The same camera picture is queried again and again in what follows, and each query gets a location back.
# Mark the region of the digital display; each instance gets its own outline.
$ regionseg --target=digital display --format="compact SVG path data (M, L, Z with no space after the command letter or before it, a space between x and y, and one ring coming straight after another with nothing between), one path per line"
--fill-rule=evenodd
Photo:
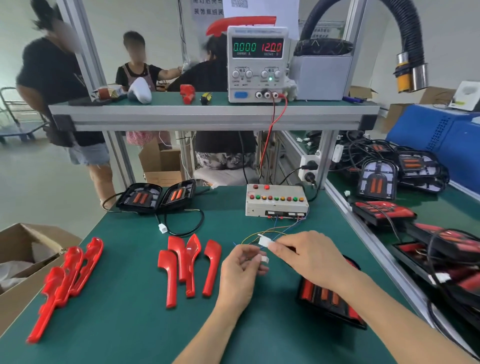
M232 38L233 58L282 58L283 38Z

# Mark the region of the cardboard box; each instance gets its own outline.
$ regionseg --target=cardboard box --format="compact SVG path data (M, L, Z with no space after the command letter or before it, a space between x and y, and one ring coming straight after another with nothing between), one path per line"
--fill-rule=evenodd
M423 95L418 104L431 105L431 104L448 104L455 94L456 90L451 88L430 86L425 89ZM382 132L388 133L392 130L400 116L402 116L405 109L414 104L391 104L388 109L387 116L382 124Z
M363 86L351 86L350 90L348 91L348 94L351 97L363 98L366 100L372 99L374 93L376 94L377 92L369 87Z
M0 293L0 336L43 288L43 280L50 269L63 264L65 249L81 241L78 236L49 225L15 224L0 231L0 263L12 260L33 263L33 242L46 245L56 253L16 274L15 278L28 278Z
M138 155L148 183L170 187L185 180L179 149L160 150L156 140L144 145Z

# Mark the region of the person in black shirt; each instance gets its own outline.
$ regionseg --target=person in black shirt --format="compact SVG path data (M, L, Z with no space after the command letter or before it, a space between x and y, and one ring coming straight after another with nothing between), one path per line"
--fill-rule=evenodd
M182 74L168 91L179 92L184 84L195 87L197 93L227 91L227 36L210 37L205 50L208 60ZM236 170L242 165L250 167L255 161L256 141L251 131L198 131L195 138L195 154L202 167Z
M88 96L88 90L68 36L60 29L65 24L56 5L47 0L32 0L32 9L39 30L45 37L28 44L23 53L23 66L17 76L17 90L24 101L49 120L47 138L65 147L73 164L86 165L102 203L115 194L108 149L101 132L61 132L53 122L48 105ZM106 204L110 208L115 201Z
M145 39L141 34L133 31L126 32L123 35L123 45L130 56L130 62L118 68L115 83L122 85L125 91L139 77L145 79L151 92L155 92L157 80L172 80L180 76L181 66L162 70L145 63ZM158 136L159 143L162 142L168 149L171 148L169 132L126 132L126 136L127 142L136 146L143 146Z

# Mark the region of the power outlet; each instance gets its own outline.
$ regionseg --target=power outlet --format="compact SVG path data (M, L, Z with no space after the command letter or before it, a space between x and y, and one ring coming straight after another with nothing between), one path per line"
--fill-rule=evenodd
M311 160L313 160L315 163L318 164L318 168L316 170L299 170L299 178L300 178L301 181L305 181L305 174L307 174L308 172L313 173L315 175L315 180L317 180L318 170L320 168L320 156L321 156L320 151L317 150L317 152L313 155L302 156L301 157L299 167L304 166L305 164L307 164Z

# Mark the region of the person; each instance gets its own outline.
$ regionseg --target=person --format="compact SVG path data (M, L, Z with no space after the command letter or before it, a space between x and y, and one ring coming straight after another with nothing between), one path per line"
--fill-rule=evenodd
M197 95L227 91L227 36L210 37L204 49L208 60L182 74L167 91L179 92L180 85L184 84L195 87ZM251 167L255 161L255 150L256 140L252 131L197 131L195 137L198 164L214 170Z
M48 105L89 96L73 44L64 31L66 24L58 5L52 8L47 0L32 0L31 6L37 16L37 29L46 31L46 35L24 48L23 65L16 80L18 93L32 109L46 116L48 124L44 130L49 141L64 147L73 164L87 166L102 203L115 194L103 134L61 132L48 109ZM114 203L108 202L106 208Z
M352 267L325 235L316 231L285 235L268 249L305 279L338 293L399 364L477 363ZM261 265L261 255L265 253L258 246L239 244L223 261L215 308L174 364L220 362L238 318L250 303L256 275L268 270Z
M181 66L162 70L160 67L145 63L145 39L141 34L134 31L126 32L123 35L123 45L130 56L130 61L118 68L115 83L122 85L125 91L139 77L144 78L150 91L155 92L157 81L172 80L180 76ZM164 149L171 148L169 132L126 132L126 136L127 143L136 146L143 146L158 136L158 141L165 145Z

